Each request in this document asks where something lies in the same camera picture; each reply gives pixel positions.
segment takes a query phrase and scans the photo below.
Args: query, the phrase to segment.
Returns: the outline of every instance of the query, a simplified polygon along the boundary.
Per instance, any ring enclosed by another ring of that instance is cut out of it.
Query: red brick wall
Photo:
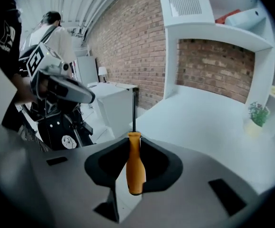
[[[254,71],[254,52],[200,39],[182,39],[178,48],[178,85],[246,102]]]
[[[149,109],[163,97],[165,32],[160,0],[117,0],[95,24],[86,45],[107,80],[139,86],[138,106]],[[181,40],[177,84],[241,102],[251,85],[254,53],[230,44]]]
[[[117,0],[87,39],[107,80],[139,86],[138,106],[149,109],[163,97],[165,31],[160,0]]]

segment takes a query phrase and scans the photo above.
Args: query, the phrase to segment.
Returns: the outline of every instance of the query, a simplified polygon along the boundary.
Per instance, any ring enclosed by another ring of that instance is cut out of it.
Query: table lamp
[[[100,66],[99,67],[99,69],[98,69],[98,75],[100,76],[100,75],[103,75],[103,76],[105,76],[105,75],[107,75],[108,74],[108,72],[107,72],[107,69],[104,67],[104,66]]]

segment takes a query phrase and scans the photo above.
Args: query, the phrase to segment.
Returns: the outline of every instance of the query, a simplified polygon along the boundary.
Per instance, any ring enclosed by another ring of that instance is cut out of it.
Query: person
[[[50,38],[45,43],[48,47],[57,52],[68,64],[76,60],[76,55],[72,47],[72,39],[68,31],[60,26],[61,16],[56,11],[46,13],[40,23],[40,28],[33,32],[29,39],[29,45],[37,45],[50,26],[57,28],[52,32]],[[72,70],[68,70],[69,77],[72,77]]]
[[[17,10],[15,0],[3,2],[0,8],[0,68],[17,88],[17,92],[9,105],[2,125],[19,133],[22,139],[38,142],[42,151],[51,149],[39,140],[34,133],[24,124],[24,116],[18,112],[15,105],[37,102],[32,94],[30,79],[22,78],[19,74],[19,43],[21,36],[20,12]],[[42,93],[45,93],[46,86],[42,85]]]

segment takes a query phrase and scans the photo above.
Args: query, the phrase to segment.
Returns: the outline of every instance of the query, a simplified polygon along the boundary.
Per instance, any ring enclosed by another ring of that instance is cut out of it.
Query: curved ceiling
[[[43,15],[50,10],[61,14],[61,25],[80,38],[95,23],[113,0],[15,0],[21,11],[21,41],[38,28]]]

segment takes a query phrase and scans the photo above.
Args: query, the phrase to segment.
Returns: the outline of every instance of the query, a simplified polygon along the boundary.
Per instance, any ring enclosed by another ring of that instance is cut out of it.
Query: black t-shirt
[[[5,3],[0,13],[0,68],[11,79],[19,72],[19,44],[21,35],[20,12],[16,3],[11,0]],[[22,119],[12,102],[2,121],[2,125],[18,131],[22,126]]]

